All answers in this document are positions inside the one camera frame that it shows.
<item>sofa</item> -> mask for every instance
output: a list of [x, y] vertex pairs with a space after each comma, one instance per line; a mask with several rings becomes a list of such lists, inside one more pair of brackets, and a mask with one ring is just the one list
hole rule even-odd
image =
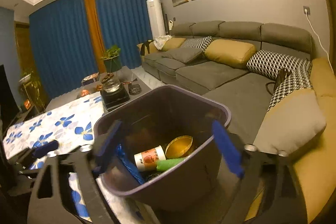
[[[330, 217], [336, 197], [336, 165], [332, 151], [336, 145], [336, 78], [324, 58], [313, 59], [311, 34], [303, 29], [258, 22], [207, 21], [174, 26], [179, 38], [213, 37], [253, 44], [267, 50], [312, 60], [310, 82], [326, 126], [319, 139], [298, 159], [294, 169], [305, 198], [308, 223], [323, 223]], [[232, 114], [228, 130], [242, 141], [253, 144], [268, 111], [272, 95], [266, 84], [270, 79], [247, 68], [235, 68], [207, 58], [185, 64], [165, 58], [165, 52], [151, 47], [142, 57], [145, 71], [165, 84], [173, 84], [226, 105]]]

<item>wall outlet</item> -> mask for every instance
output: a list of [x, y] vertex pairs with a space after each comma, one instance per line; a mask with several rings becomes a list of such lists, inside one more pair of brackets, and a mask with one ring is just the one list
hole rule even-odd
[[309, 6], [304, 6], [304, 7], [303, 7], [303, 13], [304, 13], [304, 14], [306, 14], [305, 9], [308, 10], [307, 14], [310, 15], [310, 8], [309, 8]]

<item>houndstooth pillow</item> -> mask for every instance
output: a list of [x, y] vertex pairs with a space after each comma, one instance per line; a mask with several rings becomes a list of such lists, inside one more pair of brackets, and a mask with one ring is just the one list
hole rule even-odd
[[212, 41], [212, 37], [188, 38], [181, 45], [181, 48], [200, 48], [205, 52]]
[[312, 85], [309, 81], [312, 63], [308, 68], [303, 65], [297, 68], [290, 76], [288, 76], [273, 93], [271, 102], [269, 104], [269, 111], [278, 102], [280, 102], [287, 95], [291, 94], [295, 90], [312, 89]]
[[258, 51], [247, 62], [249, 71], [263, 75], [274, 81], [282, 68], [293, 73], [301, 67], [304, 67], [308, 72], [311, 62], [294, 56], [265, 50]]

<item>orange curtain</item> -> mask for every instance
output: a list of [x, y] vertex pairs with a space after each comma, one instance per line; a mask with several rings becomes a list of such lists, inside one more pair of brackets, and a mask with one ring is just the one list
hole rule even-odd
[[96, 58], [97, 66], [99, 72], [106, 72], [104, 62], [100, 58], [103, 56], [105, 51], [103, 36], [101, 34], [95, 0], [84, 0], [87, 22], [89, 25], [91, 43], [94, 51], [94, 56]]

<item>trash can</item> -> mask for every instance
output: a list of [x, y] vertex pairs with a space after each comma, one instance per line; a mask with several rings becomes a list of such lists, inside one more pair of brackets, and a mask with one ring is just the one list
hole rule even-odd
[[164, 85], [130, 101], [100, 118], [96, 136], [107, 133], [115, 120], [127, 125], [123, 144], [128, 159], [173, 139], [190, 135], [196, 149], [186, 159], [140, 185], [115, 156], [102, 174], [104, 186], [114, 195], [167, 211], [182, 211], [208, 193], [217, 179], [221, 153], [214, 142], [214, 119], [226, 127], [229, 109], [174, 85]]

